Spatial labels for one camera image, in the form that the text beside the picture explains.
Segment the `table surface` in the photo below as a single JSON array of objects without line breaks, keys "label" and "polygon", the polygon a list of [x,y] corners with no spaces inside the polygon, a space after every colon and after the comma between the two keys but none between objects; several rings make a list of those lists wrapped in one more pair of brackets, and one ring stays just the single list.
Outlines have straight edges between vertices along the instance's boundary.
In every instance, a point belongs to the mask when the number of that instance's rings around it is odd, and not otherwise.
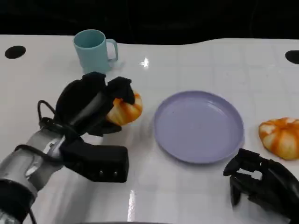
[{"label": "table surface", "polygon": [[[12,60],[8,47],[27,52]],[[128,181],[93,183],[63,168],[40,191],[33,206],[38,223],[147,221],[173,224],[285,224],[243,197],[233,210],[229,181],[222,176],[228,162],[194,166],[163,152],[153,136],[158,105],[184,90],[218,94],[240,112],[245,126],[244,148],[285,165],[299,178],[299,162],[281,160],[263,149],[257,135],[265,120],[299,114],[299,66],[285,53],[299,49],[296,40],[219,39],[180,46],[118,44],[120,59],[107,74],[133,80],[143,100],[142,116],[120,133],[94,143],[128,148]],[[80,79],[71,36],[0,36],[0,156],[26,143],[38,129],[36,104],[55,105],[64,87]]]}]

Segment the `toy pumpkin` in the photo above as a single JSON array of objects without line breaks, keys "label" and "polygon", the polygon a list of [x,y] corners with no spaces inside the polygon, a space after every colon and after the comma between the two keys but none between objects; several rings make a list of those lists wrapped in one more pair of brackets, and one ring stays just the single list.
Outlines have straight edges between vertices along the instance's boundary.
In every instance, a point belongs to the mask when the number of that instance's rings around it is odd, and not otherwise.
[{"label": "toy pumpkin", "polygon": [[107,114],[106,119],[116,125],[125,125],[130,123],[142,113],[142,101],[140,95],[134,92],[135,103],[133,105],[125,103],[122,99],[115,99],[113,101],[114,107]]},{"label": "toy pumpkin", "polygon": [[281,118],[263,122],[259,126],[263,146],[285,159],[299,158],[299,119]]}]

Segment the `mug handle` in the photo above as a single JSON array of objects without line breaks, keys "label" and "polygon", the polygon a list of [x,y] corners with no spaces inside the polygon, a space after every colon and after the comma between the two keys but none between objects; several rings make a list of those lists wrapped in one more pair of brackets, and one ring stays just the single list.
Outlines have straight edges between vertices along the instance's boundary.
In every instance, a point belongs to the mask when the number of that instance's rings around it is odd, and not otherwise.
[{"label": "mug handle", "polygon": [[110,62],[116,62],[118,60],[118,49],[117,49],[117,43],[115,40],[113,39],[107,39],[106,40],[109,43],[112,43],[114,46],[114,50],[115,50],[115,58],[109,59]]}]

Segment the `lavender plate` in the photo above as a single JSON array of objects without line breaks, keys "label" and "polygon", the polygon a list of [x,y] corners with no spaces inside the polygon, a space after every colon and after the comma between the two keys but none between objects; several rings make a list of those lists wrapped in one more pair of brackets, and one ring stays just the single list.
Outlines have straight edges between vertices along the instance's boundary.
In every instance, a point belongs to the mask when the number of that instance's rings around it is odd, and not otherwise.
[{"label": "lavender plate", "polygon": [[179,160],[205,164],[234,155],[243,145],[244,126],[225,99],[203,91],[177,93],[159,106],[157,143]]}]

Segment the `black circle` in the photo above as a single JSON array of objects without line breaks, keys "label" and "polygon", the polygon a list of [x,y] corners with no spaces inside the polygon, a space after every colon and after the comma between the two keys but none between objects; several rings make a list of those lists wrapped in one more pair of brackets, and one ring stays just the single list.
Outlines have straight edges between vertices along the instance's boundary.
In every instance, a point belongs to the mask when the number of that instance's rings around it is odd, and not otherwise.
[{"label": "black circle", "polygon": [[26,52],[26,48],[23,46],[13,46],[5,51],[5,57],[8,59],[16,59],[23,56]]},{"label": "black circle", "polygon": [[285,54],[286,59],[294,64],[299,64],[299,50],[290,50]]}]

